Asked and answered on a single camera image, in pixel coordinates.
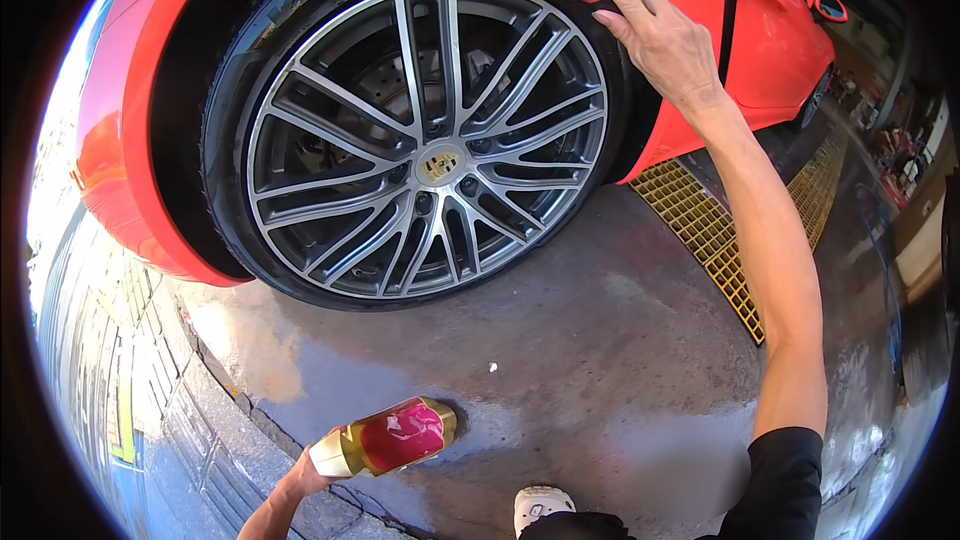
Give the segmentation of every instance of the alloy wheel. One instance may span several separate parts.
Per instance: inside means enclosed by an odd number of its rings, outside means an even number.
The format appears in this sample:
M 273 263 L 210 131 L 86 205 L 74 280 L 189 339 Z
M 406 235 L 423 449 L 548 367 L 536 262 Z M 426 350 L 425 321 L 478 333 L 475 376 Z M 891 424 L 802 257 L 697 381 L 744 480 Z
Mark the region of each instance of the alloy wheel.
M 502 268 L 570 211 L 607 87 L 542 0 L 363 0 L 277 71 L 246 153 L 272 252 L 330 292 L 436 294 Z
M 820 82 L 817 83 L 817 87 L 813 90 L 813 93 L 810 94 L 810 100 L 806 102 L 806 107 L 803 109 L 801 127 L 807 127 L 813 121 L 813 116 L 817 114 L 817 109 L 820 108 L 820 102 L 822 102 L 827 93 L 827 87 L 830 85 L 830 81 L 831 76 L 829 72 L 824 73 L 823 77 L 820 78 Z

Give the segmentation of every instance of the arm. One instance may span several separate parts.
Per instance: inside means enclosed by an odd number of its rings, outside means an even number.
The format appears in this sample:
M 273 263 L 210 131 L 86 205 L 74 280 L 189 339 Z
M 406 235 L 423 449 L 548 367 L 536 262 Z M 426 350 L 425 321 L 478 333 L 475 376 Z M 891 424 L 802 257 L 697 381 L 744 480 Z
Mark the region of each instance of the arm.
M 820 283 L 807 233 L 773 164 L 717 77 L 711 34 L 668 0 L 613 0 L 597 11 L 630 61 L 696 130 L 732 210 L 767 365 L 753 439 L 787 427 L 822 438 L 827 426 Z
M 307 496 L 330 486 L 334 479 L 317 473 L 310 460 L 310 447 L 303 449 L 293 469 L 283 475 L 270 496 L 253 511 L 237 540 L 282 540 L 287 537 L 297 506 Z

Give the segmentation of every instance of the concrete floor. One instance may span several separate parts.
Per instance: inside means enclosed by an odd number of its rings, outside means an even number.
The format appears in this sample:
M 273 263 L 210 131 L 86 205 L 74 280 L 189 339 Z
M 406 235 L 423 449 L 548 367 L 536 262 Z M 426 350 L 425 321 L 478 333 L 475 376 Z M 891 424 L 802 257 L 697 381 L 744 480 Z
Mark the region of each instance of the concrete floor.
M 757 136 L 789 180 L 828 133 L 843 131 L 820 114 L 801 135 Z M 721 192 L 706 152 L 693 158 Z M 825 501 L 882 447 L 902 398 L 854 195 L 869 178 L 851 144 L 815 253 Z M 415 394 L 456 405 L 459 437 L 437 459 L 338 490 L 411 534 L 511 538 L 514 495 L 531 484 L 620 516 L 638 539 L 711 534 L 736 499 L 726 488 L 743 475 L 765 349 L 629 187 L 600 188 L 547 246 L 434 305 L 324 310 L 259 282 L 176 291 L 237 388 L 300 445 Z

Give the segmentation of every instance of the sleeve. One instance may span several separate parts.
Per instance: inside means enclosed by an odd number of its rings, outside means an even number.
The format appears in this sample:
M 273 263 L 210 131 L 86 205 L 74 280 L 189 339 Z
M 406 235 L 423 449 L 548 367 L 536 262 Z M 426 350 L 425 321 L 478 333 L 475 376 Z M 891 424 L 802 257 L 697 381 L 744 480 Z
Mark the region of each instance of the sleeve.
M 813 540 L 823 449 L 820 435 L 806 427 L 782 427 L 753 440 L 747 490 L 726 513 L 717 538 Z

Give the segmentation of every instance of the wheel center cap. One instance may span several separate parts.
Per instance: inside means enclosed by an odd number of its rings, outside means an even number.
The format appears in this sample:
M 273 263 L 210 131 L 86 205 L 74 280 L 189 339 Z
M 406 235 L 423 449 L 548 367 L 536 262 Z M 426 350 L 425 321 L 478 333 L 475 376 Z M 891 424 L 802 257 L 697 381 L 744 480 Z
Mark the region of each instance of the wheel center cap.
M 464 151 L 454 144 L 430 146 L 416 163 L 416 179 L 430 188 L 447 186 L 464 168 Z

